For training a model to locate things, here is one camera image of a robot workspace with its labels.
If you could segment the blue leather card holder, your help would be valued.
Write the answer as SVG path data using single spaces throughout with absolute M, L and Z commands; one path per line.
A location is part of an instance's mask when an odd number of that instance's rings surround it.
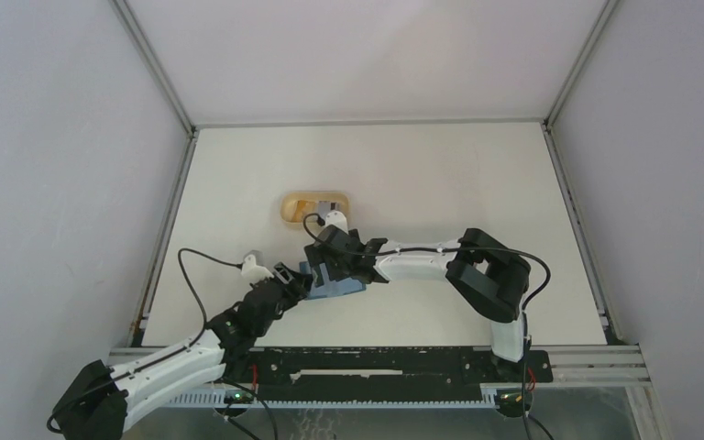
M 364 283 L 352 278 L 339 280 L 340 287 L 338 289 L 314 289 L 313 276 L 311 275 L 310 264 L 308 261 L 303 261 L 300 263 L 300 272 L 301 274 L 310 275 L 312 277 L 312 283 L 306 298 L 307 301 L 336 298 L 366 290 L 366 285 Z

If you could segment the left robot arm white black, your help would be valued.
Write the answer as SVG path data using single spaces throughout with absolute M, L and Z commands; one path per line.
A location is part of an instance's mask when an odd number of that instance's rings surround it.
M 206 321 L 199 334 L 146 357 L 83 367 L 51 410 L 47 429 L 66 439 L 119 439 L 178 395 L 248 374 L 248 353 L 283 314 L 304 300 L 313 278 L 278 264 L 244 298 Z

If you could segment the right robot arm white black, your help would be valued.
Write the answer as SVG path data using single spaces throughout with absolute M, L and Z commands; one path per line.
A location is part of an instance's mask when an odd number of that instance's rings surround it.
M 394 281 L 445 281 L 471 308 L 490 320 L 494 372 L 516 381 L 530 367 L 525 353 L 523 296 L 531 265 L 477 228 L 455 240 L 403 244 L 388 238 L 364 242 L 358 231 L 329 225 L 304 248 L 317 286 L 356 280 L 365 285 Z

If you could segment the white card black stripe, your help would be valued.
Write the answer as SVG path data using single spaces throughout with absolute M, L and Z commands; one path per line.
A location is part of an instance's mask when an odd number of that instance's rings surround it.
M 315 205 L 315 212 L 320 216 L 325 216 L 333 211 L 341 212 L 342 210 L 343 205 L 339 202 L 319 201 Z

